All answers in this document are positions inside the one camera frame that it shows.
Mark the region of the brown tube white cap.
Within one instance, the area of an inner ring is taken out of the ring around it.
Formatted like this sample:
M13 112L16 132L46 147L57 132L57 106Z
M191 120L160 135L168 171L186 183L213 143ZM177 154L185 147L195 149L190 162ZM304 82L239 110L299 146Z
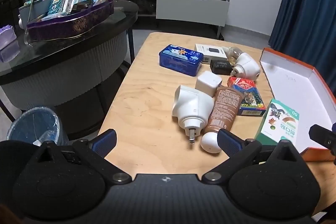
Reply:
M218 132L231 130L238 114L243 94L233 88L220 86L214 96L214 107L201 138L201 147L208 153L219 153Z

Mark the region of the green white bandage box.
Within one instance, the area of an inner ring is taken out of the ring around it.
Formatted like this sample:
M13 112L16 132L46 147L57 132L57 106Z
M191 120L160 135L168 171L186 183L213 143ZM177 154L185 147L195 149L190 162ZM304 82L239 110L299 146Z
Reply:
M284 139L295 145L299 114L282 102L272 99L262 117L255 139L263 145L277 145Z

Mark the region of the playing cards box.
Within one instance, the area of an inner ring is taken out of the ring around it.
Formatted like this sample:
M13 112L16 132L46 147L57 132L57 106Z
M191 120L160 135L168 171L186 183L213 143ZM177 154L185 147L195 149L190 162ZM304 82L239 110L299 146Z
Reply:
M243 95L238 115L254 117L264 115L266 106L254 81L231 76L228 78L227 85Z

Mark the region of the white plug-in repellent heater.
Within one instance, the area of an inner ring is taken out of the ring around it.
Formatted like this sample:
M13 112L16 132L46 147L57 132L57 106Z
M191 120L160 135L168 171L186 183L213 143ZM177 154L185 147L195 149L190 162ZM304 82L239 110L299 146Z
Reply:
M208 124L213 107L214 99L197 89L180 85L175 91L172 117L177 118L190 144L195 143Z

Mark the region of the white cube charger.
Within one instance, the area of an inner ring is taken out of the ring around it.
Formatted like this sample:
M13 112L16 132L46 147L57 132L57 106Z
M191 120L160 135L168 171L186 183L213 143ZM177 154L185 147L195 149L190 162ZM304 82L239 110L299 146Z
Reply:
M207 95L213 97L217 88L221 86L222 78L210 71L204 71L197 77L195 88Z

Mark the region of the white heater with liquid bottle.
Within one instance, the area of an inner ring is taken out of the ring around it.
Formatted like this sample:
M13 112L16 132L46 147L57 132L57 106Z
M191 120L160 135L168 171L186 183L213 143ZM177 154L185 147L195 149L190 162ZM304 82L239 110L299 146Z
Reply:
M258 63L237 47L223 47L227 60L232 65L231 76L256 81L260 76Z

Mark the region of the orange white cardboard box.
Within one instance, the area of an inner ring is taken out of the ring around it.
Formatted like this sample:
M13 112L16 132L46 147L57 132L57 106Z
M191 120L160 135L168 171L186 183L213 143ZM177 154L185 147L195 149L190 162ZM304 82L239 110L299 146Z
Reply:
M331 129L335 124L335 97L318 70L270 48L265 48L260 64L275 99L299 113L296 149L306 161L333 161L329 150L309 137L317 124Z

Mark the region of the blue trash bin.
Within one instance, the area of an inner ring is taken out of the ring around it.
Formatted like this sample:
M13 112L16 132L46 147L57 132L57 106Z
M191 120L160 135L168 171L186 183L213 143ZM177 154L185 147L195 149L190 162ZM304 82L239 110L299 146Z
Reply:
M40 106L25 111L10 126L6 140L17 140L41 146L44 141L67 145L68 137L58 115L50 108Z

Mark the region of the round black glass table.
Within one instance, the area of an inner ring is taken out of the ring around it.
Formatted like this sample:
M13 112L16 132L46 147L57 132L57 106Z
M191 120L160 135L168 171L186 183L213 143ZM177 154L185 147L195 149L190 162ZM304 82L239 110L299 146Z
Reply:
M10 103L27 111L48 106L70 139L97 131L134 60L133 24L138 6L114 1L114 12L73 38L25 42L1 63L1 88Z

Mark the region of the blue tin box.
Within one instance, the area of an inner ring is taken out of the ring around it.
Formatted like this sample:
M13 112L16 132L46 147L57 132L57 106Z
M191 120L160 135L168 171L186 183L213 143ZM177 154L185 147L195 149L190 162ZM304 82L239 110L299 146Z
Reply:
M170 44L159 53L159 65L195 77L202 66L203 56L200 52Z

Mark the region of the blue curtain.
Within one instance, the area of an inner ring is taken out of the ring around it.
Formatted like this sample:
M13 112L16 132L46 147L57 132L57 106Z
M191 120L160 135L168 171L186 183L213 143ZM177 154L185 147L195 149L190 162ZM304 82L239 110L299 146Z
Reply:
M336 0L282 0L272 49L314 66L335 92Z

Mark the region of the purple oval tray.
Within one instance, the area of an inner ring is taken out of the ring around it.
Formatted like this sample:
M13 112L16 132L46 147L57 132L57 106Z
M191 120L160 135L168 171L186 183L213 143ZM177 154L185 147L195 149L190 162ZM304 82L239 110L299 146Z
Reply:
M73 15L27 24L31 41L70 39L88 32L114 13L114 0L93 6Z

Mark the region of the purple tissue pack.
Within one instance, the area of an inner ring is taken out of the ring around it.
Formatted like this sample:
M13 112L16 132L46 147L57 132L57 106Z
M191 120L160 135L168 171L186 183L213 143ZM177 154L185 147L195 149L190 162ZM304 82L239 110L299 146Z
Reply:
M7 25L0 29L0 50L3 50L11 42L17 39L13 26Z

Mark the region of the white tv cabinet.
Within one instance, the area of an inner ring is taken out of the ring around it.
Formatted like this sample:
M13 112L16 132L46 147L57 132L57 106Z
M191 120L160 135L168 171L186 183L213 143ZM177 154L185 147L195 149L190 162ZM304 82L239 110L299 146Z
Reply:
M222 39L230 0L127 0L138 5L138 15L157 20L177 20L212 25Z

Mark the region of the black wall charger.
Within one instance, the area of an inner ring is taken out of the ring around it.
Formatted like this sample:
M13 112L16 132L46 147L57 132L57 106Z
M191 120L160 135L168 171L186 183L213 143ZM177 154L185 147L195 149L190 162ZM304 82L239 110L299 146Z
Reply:
M216 75L230 75L232 65L227 60L211 60L210 69Z

